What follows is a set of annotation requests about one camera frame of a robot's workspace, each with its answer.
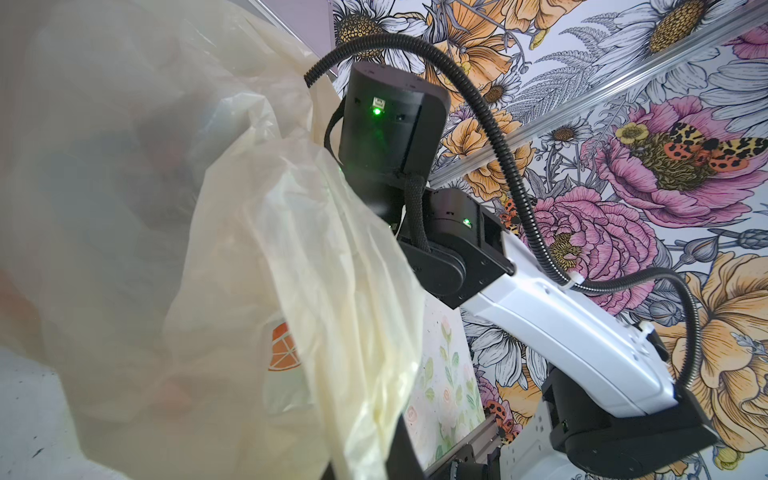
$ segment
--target orange logo on bag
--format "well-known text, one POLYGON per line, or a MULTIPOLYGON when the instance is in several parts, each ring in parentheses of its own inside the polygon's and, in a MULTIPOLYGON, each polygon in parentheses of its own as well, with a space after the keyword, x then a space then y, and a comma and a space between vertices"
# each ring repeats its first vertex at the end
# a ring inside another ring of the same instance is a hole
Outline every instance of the orange logo on bag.
POLYGON ((288 324, 283 322, 272 331, 272 362, 270 370, 280 372, 295 369, 301 365, 299 354, 296 353, 296 345, 288 330, 288 324))

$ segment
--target white floor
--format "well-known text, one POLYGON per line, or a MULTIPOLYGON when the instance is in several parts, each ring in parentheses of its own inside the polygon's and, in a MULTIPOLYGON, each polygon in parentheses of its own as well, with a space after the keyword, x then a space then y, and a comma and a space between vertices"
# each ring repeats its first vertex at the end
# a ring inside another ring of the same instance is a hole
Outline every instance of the white floor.
POLYGON ((125 480, 80 453, 53 371, 0 347, 0 480, 125 480))

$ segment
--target plastic bag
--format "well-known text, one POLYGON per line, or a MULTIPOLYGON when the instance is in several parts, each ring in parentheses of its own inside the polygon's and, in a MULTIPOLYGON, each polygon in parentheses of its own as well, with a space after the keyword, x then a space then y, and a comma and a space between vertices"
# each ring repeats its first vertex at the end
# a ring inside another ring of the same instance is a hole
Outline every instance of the plastic bag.
POLYGON ((57 369, 84 453, 386 478, 423 291, 320 146, 316 58, 226 2, 2 8, 0 341, 57 369), (283 322, 301 366, 270 371, 283 322))

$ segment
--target pink rose painting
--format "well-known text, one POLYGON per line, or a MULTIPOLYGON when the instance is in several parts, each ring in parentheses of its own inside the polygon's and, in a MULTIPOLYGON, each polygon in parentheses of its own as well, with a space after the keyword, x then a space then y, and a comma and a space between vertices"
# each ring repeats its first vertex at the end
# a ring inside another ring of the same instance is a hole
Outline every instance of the pink rose painting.
MULTIPOLYGON (((651 222, 662 227, 712 226, 749 212, 742 200, 753 195, 750 189, 768 180, 768 172, 760 170, 768 153, 751 158, 742 170, 724 173, 706 165, 672 161, 664 153, 669 130, 677 122, 695 127, 707 139, 727 141, 743 136, 743 132, 726 130, 729 121, 714 120, 714 110, 703 108, 693 96, 650 104, 649 111, 630 110, 630 123, 618 128, 595 151, 600 178, 609 181, 622 200, 642 209, 651 222)), ((595 141, 584 143, 582 156, 589 155, 595 141)))
MULTIPOLYGON (((534 215, 552 256, 566 270, 575 270, 589 280, 612 280, 635 273, 649 266, 658 254, 656 235, 637 210, 602 201, 598 192, 586 187, 539 200, 534 215)), ((640 305, 653 286, 645 283, 592 300, 616 315, 640 305)))

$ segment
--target floral wallpaper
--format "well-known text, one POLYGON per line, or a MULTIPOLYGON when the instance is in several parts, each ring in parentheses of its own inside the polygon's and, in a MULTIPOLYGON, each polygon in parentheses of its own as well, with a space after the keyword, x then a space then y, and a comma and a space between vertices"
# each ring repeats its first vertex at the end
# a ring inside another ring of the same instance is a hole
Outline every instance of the floral wallpaper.
MULTIPOLYGON (((375 31, 421 36, 464 68, 505 133, 746 3, 333 1, 337 41, 375 31)), ((435 169, 485 146, 472 112, 429 65, 387 50, 359 59, 408 69, 452 93, 435 169)), ((340 69, 339 91, 351 63, 340 69)), ((699 302, 704 363, 694 393, 720 441, 645 478, 768 475, 766 139, 768 24, 700 49, 515 151, 542 233, 564 268, 608 280, 670 267, 699 302)), ((525 241, 498 162, 450 184, 525 241)), ((666 281, 594 301, 627 322, 654 321, 671 354, 670 371, 678 373, 684 323, 666 281)), ((541 398, 546 360, 494 325, 462 318, 482 406, 514 441, 541 398)))

